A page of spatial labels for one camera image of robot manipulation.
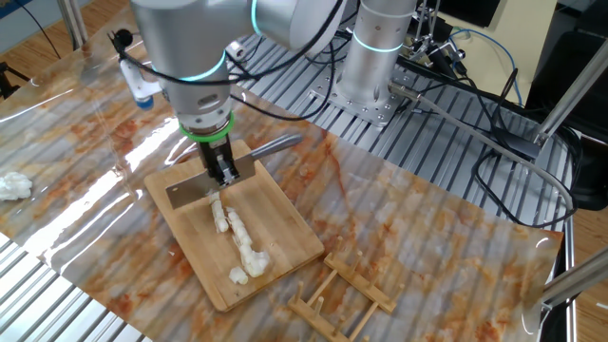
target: wooden cutting board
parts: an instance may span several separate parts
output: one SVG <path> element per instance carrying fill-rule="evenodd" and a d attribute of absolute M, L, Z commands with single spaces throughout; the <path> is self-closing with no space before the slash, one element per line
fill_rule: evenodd
<path fill-rule="evenodd" d="M 233 142 L 235 158 L 251 150 L 244 141 Z M 209 199 L 174 210 L 165 188 L 203 171 L 201 161 L 188 161 L 145 178 L 145 186 L 173 231 L 185 256 L 217 310 L 227 312 L 275 281 L 323 254 L 324 247 L 304 218 L 295 210 L 261 162 L 256 175 L 220 193 L 224 208 L 237 210 L 254 242 L 252 248 L 266 251 L 270 264 L 264 275 L 249 278 L 246 285 L 234 284 L 228 275 L 241 267 L 240 253 L 232 230 L 217 233 Z"/>

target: wooden floor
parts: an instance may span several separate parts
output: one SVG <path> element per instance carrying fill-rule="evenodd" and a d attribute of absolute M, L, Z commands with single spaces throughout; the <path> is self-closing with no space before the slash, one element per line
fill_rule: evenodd
<path fill-rule="evenodd" d="M 84 7 L 83 17 L 89 36 L 127 5 L 128 0 L 93 0 Z M 47 28 L 47 34 L 62 56 L 71 52 L 71 43 L 63 22 Z M 0 62 L 9 63 L 9 66 L 29 77 L 42 72 L 56 60 L 57 57 L 42 33 L 38 33 L 19 46 L 0 54 Z M 24 83 L 11 75 L 9 79 L 14 85 Z M 575 215 L 574 222 L 577 262 L 585 260 L 608 245 L 608 210 L 602 212 L 579 211 Z M 608 280 L 579 296 L 577 313 L 580 342 L 608 340 Z"/>

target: metal mounting plate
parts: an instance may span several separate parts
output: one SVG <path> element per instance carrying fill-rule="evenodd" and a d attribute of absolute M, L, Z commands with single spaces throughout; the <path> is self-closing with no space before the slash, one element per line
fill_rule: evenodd
<path fill-rule="evenodd" d="M 310 85 L 310 92 L 313 96 L 325 99 L 327 95 L 327 87 L 330 84 L 330 70 L 326 68 L 321 72 Z M 400 84 L 413 83 L 404 71 L 395 69 L 392 73 L 392 79 Z M 330 104 L 343 109 L 345 112 L 352 114 L 362 120 L 371 123 L 378 127 L 384 127 L 390 123 L 390 120 L 395 115 L 395 110 L 403 103 L 405 98 L 397 95 L 390 95 L 389 99 L 383 103 L 376 104 L 360 104 L 351 99 L 348 99 L 337 91 L 332 92 Z"/>

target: white food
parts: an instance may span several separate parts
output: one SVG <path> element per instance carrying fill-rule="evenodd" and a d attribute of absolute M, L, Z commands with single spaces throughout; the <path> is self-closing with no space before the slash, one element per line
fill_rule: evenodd
<path fill-rule="evenodd" d="M 224 209 L 221 206 L 221 199 L 219 198 L 219 193 L 211 195 L 209 197 L 209 202 L 211 203 L 213 219 L 216 223 L 218 233 L 225 233 L 228 230 L 229 225 L 228 221 L 226 220 L 226 216 L 224 215 Z"/>
<path fill-rule="evenodd" d="M 232 231 L 235 233 L 234 240 L 237 247 L 240 247 L 242 245 L 251 246 L 253 242 L 249 237 L 249 234 L 247 233 L 245 224 L 240 219 L 235 209 L 226 208 L 226 211 L 228 211 L 228 219 L 230 220 Z"/>
<path fill-rule="evenodd" d="M 242 262 L 245 271 L 251 277 L 259 277 L 264 274 L 266 266 L 270 263 L 270 256 L 266 252 L 256 252 L 251 248 L 252 240 L 247 234 L 245 224 L 240 219 L 237 211 L 233 208 L 226 208 L 228 219 L 233 232 L 233 240 L 240 251 L 240 262 Z"/>
<path fill-rule="evenodd" d="M 241 285 L 245 285 L 247 284 L 247 281 L 249 281 L 249 277 L 240 267 L 235 267 L 234 269 L 230 270 L 229 277 L 230 280 L 232 280 L 232 282 L 234 282 L 235 284 L 238 283 Z"/>
<path fill-rule="evenodd" d="M 242 245 L 238 247 L 238 250 L 240 251 L 240 262 L 249 276 L 259 277 L 264 274 L 266 266 L 270 263 L 268 253 L 256 252 L 248 245 Z"/>
<path fill-rule="evenodd" d="M 31 186 L 27 176 L 9 172 L 0 177 L 0 200 L 26 199 L 31 196 Z"/>

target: knife handle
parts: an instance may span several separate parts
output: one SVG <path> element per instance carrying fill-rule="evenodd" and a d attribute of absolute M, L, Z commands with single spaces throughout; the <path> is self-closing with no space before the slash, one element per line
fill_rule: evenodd
<path fill-rule="evenodd" d="M 270 156 L 278 151 L 282 151 L 286 148 L 295 146 L 302 143 L 302 136 L 299 134 L 284 135 L 278 139 L 266 143 L 265 145 L 256 148 L 252 151 L 251 156 L 255 161 L 264 157 Z"/>

